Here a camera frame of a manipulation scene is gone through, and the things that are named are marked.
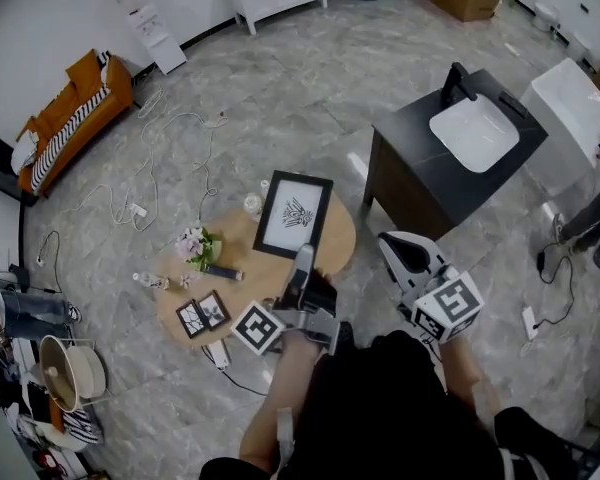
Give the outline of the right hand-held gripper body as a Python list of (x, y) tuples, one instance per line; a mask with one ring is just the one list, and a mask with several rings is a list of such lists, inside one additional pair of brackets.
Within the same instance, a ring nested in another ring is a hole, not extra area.
[(398, 311), (439, 344), (471, 327), (484, 307), (484, 299), (468, 271), (449, 266), (434, 277), (416, 298), (404, 294)]

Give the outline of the black framed plant picture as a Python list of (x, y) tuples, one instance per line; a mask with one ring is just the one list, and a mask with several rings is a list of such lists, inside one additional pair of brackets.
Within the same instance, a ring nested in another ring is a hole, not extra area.
[(253, 249), (291, 260), (305, 244), (317, 250), (333, 185), (330, 179), (275, 170)]

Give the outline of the wooden coffee table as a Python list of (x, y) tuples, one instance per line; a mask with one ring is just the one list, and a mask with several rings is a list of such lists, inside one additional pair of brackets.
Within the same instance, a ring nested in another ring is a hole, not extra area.
[[(214, 331), (203, 332), (195, 338), (188, 336), (176, 310), (191, 300), (199, 300), (216, 291), (232, 321), (240, 316), (247, 304), (277, 296), (290, 271), (290, 259), (269, 255), (252, 249), (257, 223), (238, 208), (210, 222), (207, 228), (221, 237), (219, 265), (239, 270), (241, 281), (202, 274), (188, 288), (179, 285), (182, 275), (192, 266), (185, 263), (172, 246), (158, 256), (155, 273), (170, 279), (170, 288), (155, 291), (156, 312), (172, 337), (186, 347), (201, 347), (231, 334), (226, 323)], [(346, 268), (356, 245), (356, 230), (351, 214), (337, 194), (330, 197), (315, 265), (329, 275)]]

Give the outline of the person's left black shoe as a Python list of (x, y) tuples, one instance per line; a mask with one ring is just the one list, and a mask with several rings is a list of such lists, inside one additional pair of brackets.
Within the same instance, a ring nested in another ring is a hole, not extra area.
[(343, 320), (339, 324), (334, 355), (342, 356), (355, 350), (356, 344), (353, 327), (349, 321)]

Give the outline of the dark wooden vanity cabinet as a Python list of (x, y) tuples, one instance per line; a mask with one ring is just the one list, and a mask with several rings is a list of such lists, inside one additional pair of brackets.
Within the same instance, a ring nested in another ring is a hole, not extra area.
[(450, 107), (441, 104), (442, 88), (383, 117), (373, 125), (363, 204), (377, 201), (400, 230), (441, 238), (491, 198), (547, 138), (488, 71), (469, 74), (469, 82), (515, 125), (519, 143), (484, 173), (466, 169), (429, 128), (429, 120)]

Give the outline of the pink artificial flower bouquet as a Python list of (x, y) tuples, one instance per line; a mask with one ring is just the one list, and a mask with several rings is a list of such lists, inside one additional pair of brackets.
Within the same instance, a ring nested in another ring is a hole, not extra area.
[(178, 256), (203, 272), (207, 262), (208, 247), (212, 240), (221, 239), (217, 234), (210, 233), (205, 227), (186, 228), (177, 238), (175, 248)]

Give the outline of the small clear lying bottle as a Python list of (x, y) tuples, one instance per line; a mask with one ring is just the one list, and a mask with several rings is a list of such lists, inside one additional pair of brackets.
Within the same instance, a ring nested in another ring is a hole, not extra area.
[(159, 276), (148, 271), (134, 272), (132, 279), (146, 288), (168, 290), (170, 281), (167, 277)]

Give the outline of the white sink basin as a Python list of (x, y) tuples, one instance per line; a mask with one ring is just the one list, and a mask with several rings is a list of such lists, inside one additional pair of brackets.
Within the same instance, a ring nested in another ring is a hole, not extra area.
[(520, 140), (515, 125), (487, 97), (465, 98), (429, 120), (438, 140), (469, 171), (484, 173)]

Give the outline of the white bathtub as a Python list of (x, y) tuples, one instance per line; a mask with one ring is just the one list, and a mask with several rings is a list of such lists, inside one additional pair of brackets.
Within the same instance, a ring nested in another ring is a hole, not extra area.
[(533, 79), (520, 102), (547, 133), (526, 166), (549, 196), (557, 196), (596, 167), (600, 91), (566, 58)]

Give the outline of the striped folded cloth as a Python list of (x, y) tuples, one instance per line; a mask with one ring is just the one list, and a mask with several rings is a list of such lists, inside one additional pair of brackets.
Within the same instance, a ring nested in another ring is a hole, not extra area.
[(68, 433), (77, 440), (86, 444), (99, 444), (102, 442), (102, 431), (90, 415), (83, 409), (73, 412), (63, 412), (62, 420)]

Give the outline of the orange cloth item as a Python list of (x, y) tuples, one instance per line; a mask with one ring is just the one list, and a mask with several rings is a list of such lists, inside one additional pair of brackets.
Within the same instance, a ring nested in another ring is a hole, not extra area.
[(53, 428), (59, 433), (64, 434), (64, 411), (59, 407), (59, 405), (52, 397), (49, 398), (49, 412), (51, 425), (53, 426)]

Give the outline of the white toilet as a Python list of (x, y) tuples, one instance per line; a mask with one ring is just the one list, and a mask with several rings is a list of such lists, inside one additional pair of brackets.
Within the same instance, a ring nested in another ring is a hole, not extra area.
[(578, 33), (573, 33), (569, 39), (566, 52), (567, 56), (574, 62), (582, 62), (590, 54), (590, 45)]
[(533, 11), (532, 25), (536, 29), (549, 32), (559, 28), (559, 14), (553, 6), (538, 0), (534, 3)]

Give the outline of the orange sofa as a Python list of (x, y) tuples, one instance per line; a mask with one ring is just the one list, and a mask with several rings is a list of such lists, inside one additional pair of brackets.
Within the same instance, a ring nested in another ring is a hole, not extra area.
[(68, 83), (16, 139), (33, 142), (32, 162), (16, 171), (18, 188), (43, 196), (71, 161), (133, 103), (132, 77), (122, 59), (89, 50), (66, 70)]

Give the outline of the black and white striped blanket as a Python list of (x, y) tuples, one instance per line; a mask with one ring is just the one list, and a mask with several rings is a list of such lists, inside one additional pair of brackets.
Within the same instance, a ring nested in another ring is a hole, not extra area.
[(54, 167), (58, 156), (79, 127), (111, 93), (106, 83), (110, 59), (109, 51), (96, 53), (101, 81), (100, 85), (92, 82), (91, 86), (87, 87), (89, 98), (84, 103), (78, 103), (78, 87), (73, 81), (70, 81), (54, 101), (43, 110), (40, 123), (44, 122), (46, 125), (54, 127), (61, 125), (61, 127), (49, 136), (45, 147), (39, 152), (33, 163), (30, 186), (34, 195), (40, 193), (41, 186)]

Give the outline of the small frame with leaf picture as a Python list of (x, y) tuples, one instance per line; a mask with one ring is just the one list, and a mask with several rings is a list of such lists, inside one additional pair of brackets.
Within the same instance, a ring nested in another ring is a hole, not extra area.
[(206, 322), (206, 327), (214, 331), (231, 320), (219, 294), (212, 290), (206, 296), (196, 301), (201, 318)]

